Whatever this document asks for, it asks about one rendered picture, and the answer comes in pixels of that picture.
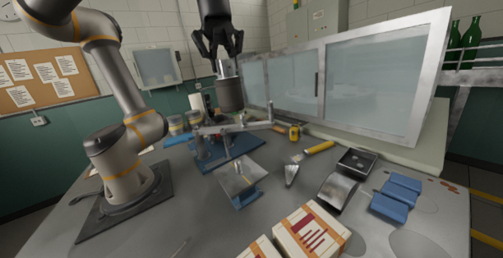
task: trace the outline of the yellow floor line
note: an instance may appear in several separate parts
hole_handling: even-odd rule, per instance
[[[500,242],[499,240],[489,237],[486,234],[480,233],[474,230],[473,228],[472,228],[472,237],[490,246],[493,246],[494,248],[499,249],[500,251],[503,251],[503,242]]]
[[[450,182],[450,181],[445,180],[443,178],[439,178],[439,179],[441,179],[442,181]],[[452,182],[452,183],[457,184],[458,186],[461,186],[461,187],[465,187],[465,186],[462,186],[462,185],[460,185],[458,183],[455,183],[455,182]],[[475,190],[475,189],[470,188],[470,187],[466,187],[466,188],[468,188],[468,190],[470,191],[470,193],[473,194],[473,195],[475,195],[475,196],[480,196],[482,198],[485,198],[485,199],[488,199],[488,200],[491,200],[491,201],[494,201],[496,203],[499,203],[499,204],[503,205],[503,199],[501,199],[500,197],[492,196],[492,195],[490,195],[490,194],[488,194],[486,192],[478,191],[478,190]]]

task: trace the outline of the cork bulletin board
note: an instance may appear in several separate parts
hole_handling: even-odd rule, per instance
[[[0,114],[99,96],[80,47],[0,54]]]

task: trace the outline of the blue base plate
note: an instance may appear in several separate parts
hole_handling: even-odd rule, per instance
[[[262,196],[262,194],[263,192],[260,188],[258,188],[258,186],[253,186],[247,191],[245,191],[243,194],[232,200],[234,208],[236,208],[236,210],[239,211],[243,209],[246,205],[252,203],[255,199]]]
[[[197,149],[195,141],[188,144],[189,149],[194,155],[194,160],[197,163],[197,167],[200,169],[202,174],[207,174],[214,169],[222,166],[223,164],[228,163],[231,160],[236,159],[237,157],[244,155],[265,144],[265,141],[246,131],[236,132],[231,137],[233,138],[234,143],[234,146],[228,150],[231,155],[231,159],[226,159],[227,155],[225,154],[225,146],[222,141],[216,141],[215,144],[212,145],[208,141],[208,139],[205,138],[206,147],[211,153],[211,157],[206,161],[197,160]]]

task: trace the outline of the gray electrical cabinet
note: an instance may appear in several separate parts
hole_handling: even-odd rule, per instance
[[[286,16],[288,46],[348,30],[349,0],[315,0]]]

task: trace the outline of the blue box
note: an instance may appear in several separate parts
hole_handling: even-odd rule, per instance
[[[408,205],[410,209],[413,209],[416,205],[416,200],[418,200],[418,194],[414,191],[411,191],[408,188],[399,186],[393,182],[386,182],[385,185],[381,189],[381,193],[385,196],[396,199],[402,203]]]
[[[384,214],[399,223],[407,222],[408,206],[379,192],[374,193],[371,209]]]
[[[392,172],[390,176],[390,182],[396,183],[402,187],[406,187],[411,191],[416,192],[418,196],[421,195],[422,182],[418,181],[417,179],[405,177],[399,173]]]

